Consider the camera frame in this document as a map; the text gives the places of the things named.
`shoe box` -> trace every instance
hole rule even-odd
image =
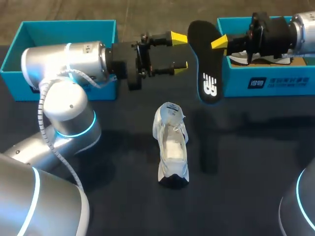
[[[251,17],[218,18],[217,28],[222,35],[242,34],[251,20]],[[225,97],[314,95],[315,63],[293,58],[290,65],[269,64],[260,59],[250,65],[235,65],[229,57],[223,57],[222,79]]]

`insole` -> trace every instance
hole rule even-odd
[[[183,159],[183,143],[185,143],[185,140],[181,132],[176,132],[173,126],[165,128],[163,137],[164,154],[166,155],[165,158]]]
[[[222,59],[224,49],[212,50],[211,42],[221,37],[217,28],[207,21],[189,25],[187,39],[197,57],[197,92],[201,101],[215,104],[223,97]]]

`black insole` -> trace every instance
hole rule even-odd
[[[198,63],[197,91],[201,101],[215,104],[223,98],[222,59],[224,49],[212,50],[211,42],[220,38],[217,28],[207,21],[189,25],[187,38]]]

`box label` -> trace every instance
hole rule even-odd
[[[266,83],[266,77],[252,77],[248,89],[262,89]]]
[[[268,83],[268,88],[303,88],[306,87],[310,78],[271,78]]]

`new balance logo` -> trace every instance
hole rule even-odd
[[[203,90],[207,95],[215,97],[217,95],[217,79],[203,73]]]

